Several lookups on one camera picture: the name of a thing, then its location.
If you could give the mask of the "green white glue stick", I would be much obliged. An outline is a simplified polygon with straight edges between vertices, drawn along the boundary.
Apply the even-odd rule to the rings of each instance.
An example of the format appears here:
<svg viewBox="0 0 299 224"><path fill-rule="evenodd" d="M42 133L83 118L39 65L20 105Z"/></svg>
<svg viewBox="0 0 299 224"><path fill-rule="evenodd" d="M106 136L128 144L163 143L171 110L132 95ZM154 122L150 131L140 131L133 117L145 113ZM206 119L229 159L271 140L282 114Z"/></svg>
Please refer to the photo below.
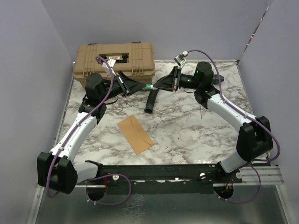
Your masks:
<svg viewBox="0 0 299 224"><path fill-rule="evenodd" d="M153 85L151 85L151 84L147 84L147 85L145 86L145 89L146 89L146 90L155 90L156 88L155 88Z"/></svg>

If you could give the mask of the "brown paper envelope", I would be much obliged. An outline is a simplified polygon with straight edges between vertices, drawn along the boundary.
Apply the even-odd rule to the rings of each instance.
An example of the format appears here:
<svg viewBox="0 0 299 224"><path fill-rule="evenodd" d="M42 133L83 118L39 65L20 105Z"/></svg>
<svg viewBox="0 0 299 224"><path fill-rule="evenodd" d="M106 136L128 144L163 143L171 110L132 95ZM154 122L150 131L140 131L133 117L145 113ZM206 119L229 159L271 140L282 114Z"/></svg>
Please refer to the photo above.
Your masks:
<svg viewBox="0 0 299 224"><path fill-rule="evenodd" d="M141 126L138 119L131 115L117 123L117 126L130 144L136 155L154 145L153 140Z"/></svg>

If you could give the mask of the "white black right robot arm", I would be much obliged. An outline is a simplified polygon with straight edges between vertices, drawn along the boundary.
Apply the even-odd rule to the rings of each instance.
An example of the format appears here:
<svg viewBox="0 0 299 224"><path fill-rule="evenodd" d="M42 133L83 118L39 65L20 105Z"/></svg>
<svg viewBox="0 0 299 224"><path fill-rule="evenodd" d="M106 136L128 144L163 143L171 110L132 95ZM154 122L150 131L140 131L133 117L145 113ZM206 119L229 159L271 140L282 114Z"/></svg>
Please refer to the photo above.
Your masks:
<svg viewBox="0 0 299 224"><path fill-rule="evenodd" d="M231 178L231 172L270 151L273 140L269 134L270 122L266 117L257 118L247 114L227 98L221 97L213 82L211 64L199 62L194 75L183 74L178 66L174 66L169 75L162 77L153 86L164 91L193 89L195 99L201 106L218 114L238 132L236 151L220 161L214 172L217 181L226 182Z"/></svg>

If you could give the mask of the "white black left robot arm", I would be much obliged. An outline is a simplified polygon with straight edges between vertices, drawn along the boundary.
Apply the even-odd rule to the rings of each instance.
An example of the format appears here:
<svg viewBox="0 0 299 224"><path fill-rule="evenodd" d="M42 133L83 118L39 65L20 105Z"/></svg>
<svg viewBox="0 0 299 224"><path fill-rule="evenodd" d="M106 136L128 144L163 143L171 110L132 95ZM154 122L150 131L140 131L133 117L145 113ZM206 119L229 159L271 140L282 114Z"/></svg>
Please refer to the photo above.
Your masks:
<svg viewBox="0 0 299 224"><path fill-rule="evenodd" d="M119 71L113 80L100 74L87 76L85 97L79 107L74 123L65 136L48 152L37 157L38 184L46 189L69 194L76 184L89 180L98 184L103 180L101 164L86 161L74 165L74 159L89 133L99 124L107 109L105 102L118 95L130 96L146 84L135 81Z"/></svg>

